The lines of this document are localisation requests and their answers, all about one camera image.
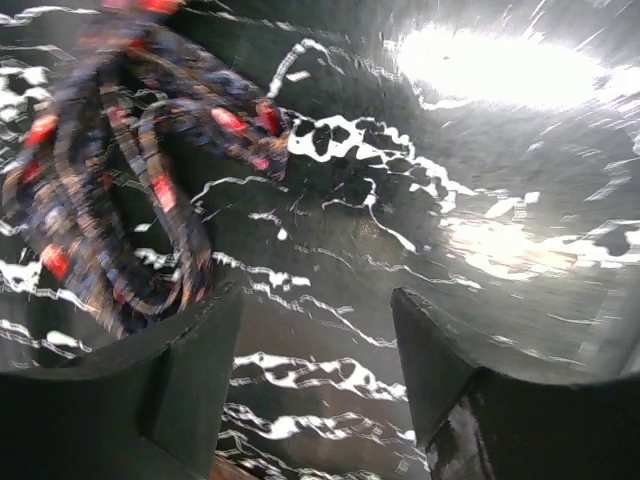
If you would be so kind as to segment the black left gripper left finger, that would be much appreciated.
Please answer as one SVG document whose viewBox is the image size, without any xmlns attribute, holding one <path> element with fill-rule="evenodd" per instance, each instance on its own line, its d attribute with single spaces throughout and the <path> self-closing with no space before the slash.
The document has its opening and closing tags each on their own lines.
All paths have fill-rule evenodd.
<svg viewBox="0 0 640 480">
<path fill-rule="evenodd" d="M 1 376 L 5 479 L 206 479 L 243 300 L 222 287 L 56 368 Z"/>
</svg>

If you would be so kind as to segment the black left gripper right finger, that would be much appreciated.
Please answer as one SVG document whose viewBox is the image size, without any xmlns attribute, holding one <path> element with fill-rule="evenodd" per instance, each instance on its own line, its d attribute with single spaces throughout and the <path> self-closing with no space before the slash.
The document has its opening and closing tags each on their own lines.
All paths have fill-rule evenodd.
<svg viewBox="0 0 640 480">
<path fill-rule="evenodd" d="M 613 379 L 530 381 L 480 357 L 407 288 L 390 299 L 416 445 L 434 479 L 636 479 L 639 360 Z"/>
</svg>

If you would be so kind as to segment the dark floral red-dotted tie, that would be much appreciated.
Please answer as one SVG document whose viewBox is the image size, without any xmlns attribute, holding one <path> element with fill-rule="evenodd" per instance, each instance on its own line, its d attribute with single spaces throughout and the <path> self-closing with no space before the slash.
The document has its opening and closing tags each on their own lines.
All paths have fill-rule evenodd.
<svg viewBox="0 0 640 480">
<path fill-rule="evenodd" d="M 213 248 L 175 179 L 175 137 L 281 180 L 292 125 L 252 81 L 166 24 L 177 1 L 107 1 L 75 64 L 34 118 L 1 205 L 42 265 L 117 338 L 188 308 L 213 287 Z M 135 180 L 176 258 L 166 278 L 136 255 L 114 194 Z"/>
</svg>

